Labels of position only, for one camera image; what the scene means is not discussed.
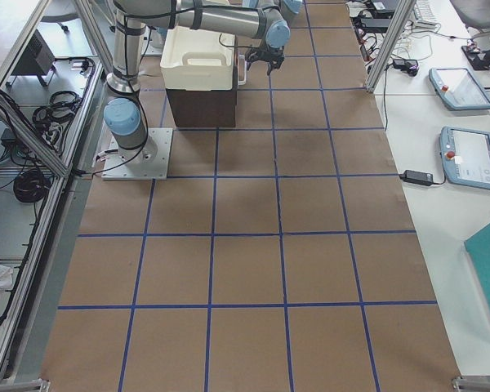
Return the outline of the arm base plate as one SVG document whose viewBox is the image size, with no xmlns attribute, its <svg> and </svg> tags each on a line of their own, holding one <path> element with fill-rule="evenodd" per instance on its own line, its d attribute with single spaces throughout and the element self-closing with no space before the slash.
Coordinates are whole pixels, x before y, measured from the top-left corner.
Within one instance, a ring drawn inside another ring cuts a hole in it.
<svg viewBox="0 0 490 392">
<path fill-rule="evenodd" d="M 172 147 L 172 128 L 151 127 L 148 141 L 141 152 L 118 151 L 118 143 L 110 137 L 108 149 L 115 152 L 105 155 L 100 173 L 104 180 L 165 180 Z"/>
</svg>

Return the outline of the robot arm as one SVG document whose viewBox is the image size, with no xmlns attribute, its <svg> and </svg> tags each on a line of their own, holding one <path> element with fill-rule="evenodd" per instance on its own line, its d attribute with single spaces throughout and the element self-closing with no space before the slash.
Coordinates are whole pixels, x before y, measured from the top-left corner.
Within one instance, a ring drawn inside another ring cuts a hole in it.
<svg viewBox="0 0 490 392">
<path fill-rule="evenodd" d="M 105 125 L 122 163 L 147 163 L 156 144 L 139 99 L 140 60 L 146 29 L 166 33 L 160 67 L 175 124 L 180 128 L 233 128 L 238 86 L 239 37 L 256 41 L 244 62 L 284 60 L 299 1 L 116 1 L 112 70 L 107 76 Z"/>
</svg>

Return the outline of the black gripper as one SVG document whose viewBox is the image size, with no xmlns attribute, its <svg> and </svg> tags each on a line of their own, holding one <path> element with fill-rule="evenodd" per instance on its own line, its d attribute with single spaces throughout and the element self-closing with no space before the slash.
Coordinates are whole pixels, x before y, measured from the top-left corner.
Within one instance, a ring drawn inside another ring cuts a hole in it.
<svg viewBox="0 0 490 392">
<path fill-rule="evenodd" d="M 267 66 L 266 74 L 271 75 L 273 71 L 281 68 L 282 62 L 284 61 L 283 47 L 281 48 L 263 47 L 263 48 L 259 48 L 257 51 L 247 51 L 246 70 L 249 70 L 252 67 L 252 64 L 258 60 L 269 62 Z"/>
</svg>

